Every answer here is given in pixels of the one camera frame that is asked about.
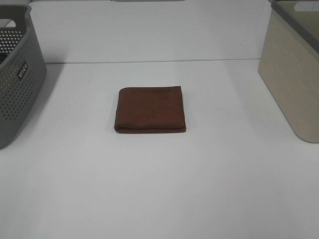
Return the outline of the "brown towel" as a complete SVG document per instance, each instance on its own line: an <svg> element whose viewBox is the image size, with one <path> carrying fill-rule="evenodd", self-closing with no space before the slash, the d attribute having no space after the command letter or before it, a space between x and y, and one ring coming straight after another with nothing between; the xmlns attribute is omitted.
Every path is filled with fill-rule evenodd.
<svg viewBox="0 0 319 239"><path fill-rule="evenodd" d="M114 129L118 133L185 132L181 87L120 89Z"/></svg>

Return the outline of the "beige bin with grey rim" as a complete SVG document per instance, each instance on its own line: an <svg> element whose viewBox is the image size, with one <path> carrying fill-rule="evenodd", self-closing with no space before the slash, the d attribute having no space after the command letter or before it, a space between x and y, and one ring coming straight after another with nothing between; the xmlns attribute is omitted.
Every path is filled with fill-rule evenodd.
<svg viewBox="0 0 319 239"><path fill-rule="evenodd" d="M258 72L300 139L319 141L319 2L274 0Z"/></svg>

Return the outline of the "grey perforated plastic basket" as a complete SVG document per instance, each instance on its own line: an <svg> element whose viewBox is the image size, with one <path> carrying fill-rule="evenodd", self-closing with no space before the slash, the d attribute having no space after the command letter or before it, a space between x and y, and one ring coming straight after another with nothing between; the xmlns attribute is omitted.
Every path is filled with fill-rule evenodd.
<svg viewBox="0 0 319 239"><path fill-rule="evenodd" d="M31 111L47 69L31 19L31 7L2 4L0 29L0 146L9 145Z"/></svg>

